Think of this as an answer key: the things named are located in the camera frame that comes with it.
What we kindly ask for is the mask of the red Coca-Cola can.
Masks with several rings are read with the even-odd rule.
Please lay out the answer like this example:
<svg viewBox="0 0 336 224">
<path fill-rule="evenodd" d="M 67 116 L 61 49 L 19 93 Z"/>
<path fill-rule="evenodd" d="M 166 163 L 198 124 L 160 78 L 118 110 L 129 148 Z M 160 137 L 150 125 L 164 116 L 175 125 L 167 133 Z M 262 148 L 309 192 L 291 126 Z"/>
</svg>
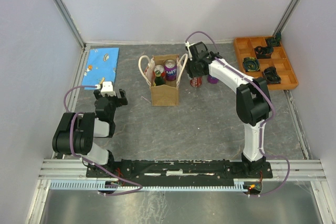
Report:
<svg viewBox="0 0 336 224">
<path fill-rule="evenodd" d="M 203 78 L 202 77 L 193 77 L 190 78 L 190 85 L 192 87 L 198 88 L 202 85 Z"/>
<path fill-rule="evenodd" d="M 156 65 L 153 69 L 153 74 L 154 76 L 156 75 L 156 73 L 159 72 L 161 74 L 161 76 L 163 77 L 163 79 L 166 79 L 165 77 L 165 69 L 162 65 Z"/>
</svg>

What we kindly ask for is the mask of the purple Fanta can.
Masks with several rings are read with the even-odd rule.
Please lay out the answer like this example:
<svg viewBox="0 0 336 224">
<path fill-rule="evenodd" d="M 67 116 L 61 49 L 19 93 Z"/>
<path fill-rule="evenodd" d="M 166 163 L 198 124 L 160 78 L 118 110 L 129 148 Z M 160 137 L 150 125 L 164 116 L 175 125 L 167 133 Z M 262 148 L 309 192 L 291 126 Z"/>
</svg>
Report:
<svg viewBox="0 0 336 224">
<path fill-rule="evenodd" d="M 174 81 L 177 74 L 176 62 L 172 59 L 166 60 L 164 63 L 165 76 L 167 81 Z"/>
<path fill-rule="evenodd" d="M 207 76 L 207 81 L 210 83 L 210 84 L 217 84 L 218 83 L 218 79 L 211 76 L 210 74 Z"/>
</svg>

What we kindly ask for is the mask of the green glass bottle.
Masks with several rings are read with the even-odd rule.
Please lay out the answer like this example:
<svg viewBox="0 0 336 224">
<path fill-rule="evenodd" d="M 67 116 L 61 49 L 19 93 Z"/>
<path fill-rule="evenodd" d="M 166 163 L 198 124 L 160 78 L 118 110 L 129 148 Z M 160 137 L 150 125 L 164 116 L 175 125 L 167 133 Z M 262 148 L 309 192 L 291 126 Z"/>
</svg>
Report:
<svg viewBox="0 0 336 224">
<path fill-rule="evenodd" d="M 161 73 L 156 72 L 153 85 L 156 87 L 156 86 L 161 86 L 161 85 L 164 85 L 164 84 L 165 84 L 165 80 L 162 77 Z"/>
</svg>

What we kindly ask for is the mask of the burlap canvas bag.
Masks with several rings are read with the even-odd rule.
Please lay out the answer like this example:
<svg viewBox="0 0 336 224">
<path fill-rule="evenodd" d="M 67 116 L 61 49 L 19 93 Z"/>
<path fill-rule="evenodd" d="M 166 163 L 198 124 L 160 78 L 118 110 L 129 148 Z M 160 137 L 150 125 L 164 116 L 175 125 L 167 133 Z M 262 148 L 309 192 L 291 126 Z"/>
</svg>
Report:
<svg viewBox="0 0 336 224">
<path fill-rule="evenodd" d="M 154 74 L 153 69 L 156 65 L 164 66 L 166 60 L 172 59 L 176 62 L 177 74 L 174 81 L 165 80 L 165 84 L 161 86 L 154 86 Z M 141 56 L 138 61 L 138 67 L 140 74 L 145 79 L 151 92 L 151 103 L 153 106 L 177 106 L 179 105 L 179 86 L 181 77 L 186 63 L 188 60 L 188 54 L 183 56 L 179 55 L 161 55 L 153 56 Z"/>
</svg>

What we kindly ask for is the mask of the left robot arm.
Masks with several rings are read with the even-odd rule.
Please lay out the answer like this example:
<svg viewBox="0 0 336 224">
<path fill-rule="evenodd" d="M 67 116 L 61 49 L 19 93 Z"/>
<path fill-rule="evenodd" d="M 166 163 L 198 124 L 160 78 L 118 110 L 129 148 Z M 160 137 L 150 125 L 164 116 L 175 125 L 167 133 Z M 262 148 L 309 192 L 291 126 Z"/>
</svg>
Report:
<svg viewBox="0 0 336 224">
<path fill-rule="evenodd" d="M 98 171 L 105 177 L 112 176 L 116 164 L 111 151 L 99 147 L 94 138 L 111 138 L 115 132 L 114 116 L 117 108 L 128 105 L 126 93 L 119 90 L 117 95 L 102 95 L 94 91 L 95 111 L 87 112 L 74 118 L 75 113 L 63 114 L 53 137 L 54 152 L 63 155 L 76 154 L 87 159 L 87 162 L 98 164 Z"/>
</svg>

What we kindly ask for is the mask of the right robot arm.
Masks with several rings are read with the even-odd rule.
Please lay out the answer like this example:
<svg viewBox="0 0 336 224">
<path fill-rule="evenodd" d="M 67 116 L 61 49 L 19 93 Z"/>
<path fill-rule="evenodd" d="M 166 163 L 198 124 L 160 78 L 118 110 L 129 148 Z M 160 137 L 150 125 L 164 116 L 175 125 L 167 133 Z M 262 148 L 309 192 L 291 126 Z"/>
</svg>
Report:
<svg viewBox="0 0 336 224">
<path fill-rule="evenodd" d="M 274 107 L 266 80 L 252 78 L 224 60 L 219 53 L 209 51 L 203 42 L 185 42 L 188 52 L 187 73 L 191 78 L 210 75 L 236 94 L 236 113 L 244 124 L 245 145 L 242 152 L 241 172 L 254 177 L 266 162 L 264 130 L 269 112 Z"/>
</svg>

